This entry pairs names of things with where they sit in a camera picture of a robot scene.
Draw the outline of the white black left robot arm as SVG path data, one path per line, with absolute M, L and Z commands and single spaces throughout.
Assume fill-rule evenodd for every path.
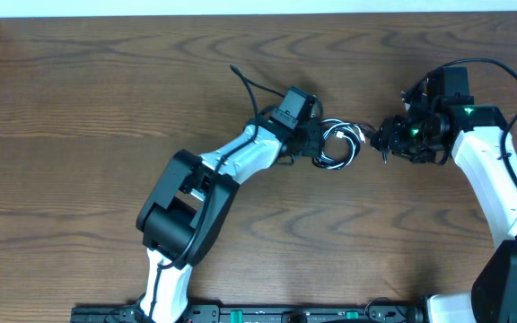
M 292 87 L 228 144 L 172 156 L 136 219 L 149 260 L 138 321 L 175 322 L 182 316 L 192 269 L 215 243 L 240 185 L 283 157 L 317 157 L 322 114 L 316 96 Z

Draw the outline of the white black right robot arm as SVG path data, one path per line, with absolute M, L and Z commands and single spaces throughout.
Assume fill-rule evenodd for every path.
M 466 292 L 436 294 L 410 322 L 517 322 L 517 153 L 500 109 L 477 105 L 465 61 L 429 72 L 403 92 L 403 115 L 385 118 L 372 146 L 412 163 L 453 160 L 467 177 L 495 252 Z

